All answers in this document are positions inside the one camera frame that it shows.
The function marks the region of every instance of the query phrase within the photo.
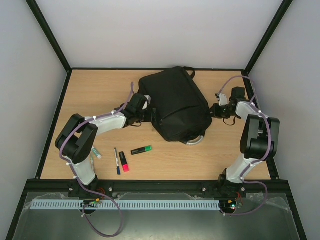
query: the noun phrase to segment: wooden table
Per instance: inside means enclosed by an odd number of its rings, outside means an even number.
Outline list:
[[[128,97],[130,83],[138,91],[139,79],[158,71],[154,70],[74,70],[72,72],[62,109],[57,121],[41,179],[72,179],[66,162],[59,158],[54,143],[73,114],[84,117],[98,116],[117,108]],[[207,99],[209,106],[216,103],[215,93],[239,71],[196,71],[195,83]],[[234,87],[243,87],[242,78],[236,78],[224,89],[227,97]],[[99,135],[94,146],[102,159],[94,159],[96,175],[101,180],[217,180],[240,154],[240,139],[245,123],[237,119],[227,126],[221,119],[213,119],[204,141],[196,146],[179,142],[166,142],[151,123],[141,127],[127,127]],[[131,155],[130,151],[151,145],[150,152]],[[123,151],[130,172],[117,175],[114,148]],[[265,162],[248,176],[251,180],[269,180]]]

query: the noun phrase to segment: glass panel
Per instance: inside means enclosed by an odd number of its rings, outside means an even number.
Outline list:
[[[14,240],[99,240],[78,210],[30,210],[30,201],[64,199],[66,193],[28,194]],[[123,200],[191,200],[186,194],[132,194]],[[268,202],[256,213],[247,216],[223,216],[206,210],[127,210],[123,211],[125,226],[115,240],[298,240],[297,229],[289,210],[286,195],[270,193]],[[259,205],[261,196],[248,195],[236,213],[247,212]],[[105,234],[119,227],[116,210],[94,212],[89,219]]]

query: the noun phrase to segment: white wall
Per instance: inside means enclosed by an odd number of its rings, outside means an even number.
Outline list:
[[[66,72],[24,0],[0,7],[0,239],[34,178]]]
[[[37,0],[72,67],[238,68],[282,0]]]
[[[320,1],[293,1],[250,76],[262,110],[280,119],[275,156],[308,239],[320,236]]]

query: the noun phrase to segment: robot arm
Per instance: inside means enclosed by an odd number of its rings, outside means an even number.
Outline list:
[[[270,127],[271,135],[268,136],[265,120],[259,115],[259,110],[253,103],[245,99],[245,89],[235,87],[232,89],[229,103],[223,94],[217,96],[219,104],[211,108],[213,118],[228,119],[235,116],[245,121],[243,134],[240,141],[240,156],[233,165],[225,169],[220,175],[220,185],[227,182],[239,184],[245,176],[262,163],[261,159],[268,150],[268,138],[271,138],[271,147],[267,157],[277,153],[280,121],[277,118],[265,116]]]
[[[136,93],[132,96],[125,109],[101,118],[94,116],[92,121],[77,131],[77,133],[81,134],[79,137],[73,135],[70,138],[62,153],[65,158],[70,160],[76,176],[79,177],[84,185],[89,185],[96,178],[90,161],[90,152],[96,136],[144,121],[146,118],[146,109],[150,101],[150,96],[143,96]],[[74,114],[55,141],[55,146],[60,150],[62,144],[71,132],[79,124],[91,118],[92,117],[82,117],[79,114]]]

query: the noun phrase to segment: black marker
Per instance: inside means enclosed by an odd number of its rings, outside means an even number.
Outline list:
[[[131,155],[142,154],[142,153],[145,153],[145,152],[149,152],[151,150],[152,150],[152,146],[140,147],[138,149],[131,150]]]

